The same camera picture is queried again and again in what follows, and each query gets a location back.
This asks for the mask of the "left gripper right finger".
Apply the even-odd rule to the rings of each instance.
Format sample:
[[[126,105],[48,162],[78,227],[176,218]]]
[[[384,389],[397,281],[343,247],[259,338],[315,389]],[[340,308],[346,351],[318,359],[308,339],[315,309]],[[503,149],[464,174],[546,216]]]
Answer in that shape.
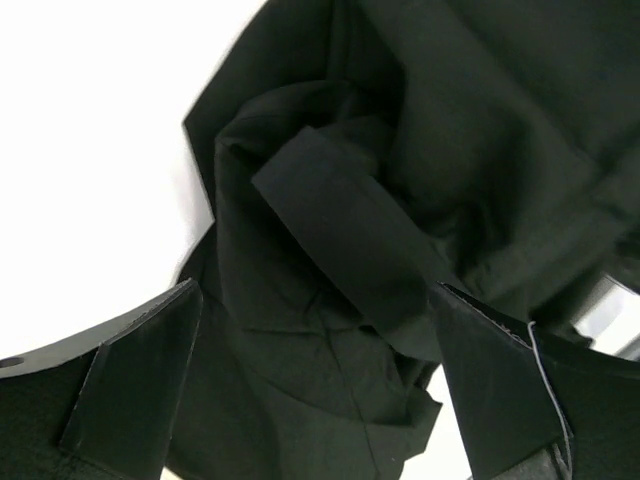
[[[429,305],[472,478],[638,478],[638,363],[448,285]]]

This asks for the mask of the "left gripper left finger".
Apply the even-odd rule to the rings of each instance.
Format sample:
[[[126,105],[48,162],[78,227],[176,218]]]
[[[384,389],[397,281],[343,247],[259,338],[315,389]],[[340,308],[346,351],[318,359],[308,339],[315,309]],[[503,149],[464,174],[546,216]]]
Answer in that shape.
[[[1,361],[4,479],[158,479],[199,328],[186,280],[143,305]]]

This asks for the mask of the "black shirt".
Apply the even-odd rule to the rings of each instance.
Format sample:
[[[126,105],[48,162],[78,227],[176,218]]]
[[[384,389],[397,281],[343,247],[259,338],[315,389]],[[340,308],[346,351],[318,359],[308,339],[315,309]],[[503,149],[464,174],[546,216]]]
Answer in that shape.
[[[588,349],[596,284],[639,288],[635,1],[269,1],[184,128],[214,222],[182,478],[397,479],[437,286]]]

